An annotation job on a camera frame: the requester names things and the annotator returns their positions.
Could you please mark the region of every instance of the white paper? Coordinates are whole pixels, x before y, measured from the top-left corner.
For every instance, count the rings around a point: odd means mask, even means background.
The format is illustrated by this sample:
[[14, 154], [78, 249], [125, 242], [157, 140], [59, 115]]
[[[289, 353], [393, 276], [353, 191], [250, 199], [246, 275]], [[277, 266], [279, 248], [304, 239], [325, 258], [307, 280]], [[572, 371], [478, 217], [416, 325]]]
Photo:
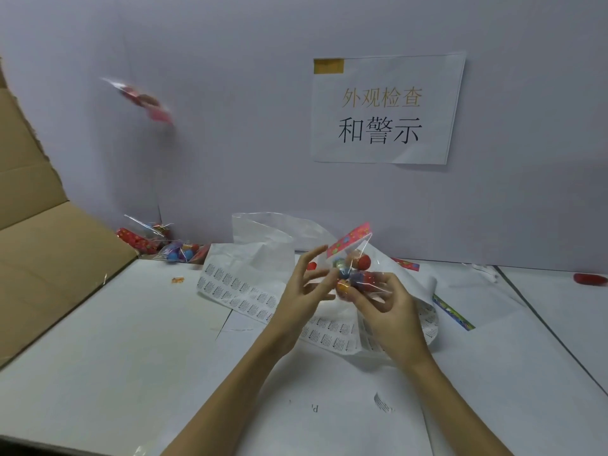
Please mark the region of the white paper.
[[[331, 237], [325, 229], [311, 221], [286, 214], [276, 214], [270, 218], [275, 224], [279, 220], [283, 229], [293, 234], [297, 233], [301, 221], [302, 230], [307, 234], [306, 240], [312, 245], [316, 245], [316, 237], [323, 240]], [[269, 217], [247, 214], [233, 216], [233, 224], [237, 223], [234, 227], [235, 242], [241, 244], [213, 244], [197, 288], [205, 298], [259, 322], [268, 323], [293, 272], [293, 243], [298, 238], [262, 224], [263, 219]], [[245, 243], [256, 239], [266, 241]], [[376, 248], [368, 244], [365, 251], [373, 263], [370, 270], [397, 273], [406, 288], [417, 298], [422, 330], [427, 343], [431, 343], [437, 335], [438, 318], [428, 291], [406, 272], [401, 272], [402, 268], [396, 262]], [[344, 301], [321, 303], [313, 318], [305, 325], [300, 338], [342, 355], [361, 353], [386, 357], [361, 314], [352, 304]]]
[[313, 159], [445, 165], [464, 65], [464, 53], [360, 58], [315, 75]]

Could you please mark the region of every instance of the paper sign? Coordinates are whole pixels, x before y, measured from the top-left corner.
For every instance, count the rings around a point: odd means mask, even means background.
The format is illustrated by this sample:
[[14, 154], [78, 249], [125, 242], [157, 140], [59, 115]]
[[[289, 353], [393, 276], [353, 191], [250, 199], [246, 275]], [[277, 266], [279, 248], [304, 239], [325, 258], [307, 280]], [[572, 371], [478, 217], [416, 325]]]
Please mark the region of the paper sign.
[[464, 66], [455, 53], [345, 59], [343, 73], [315, 73], [313, 159], [445, 165]]

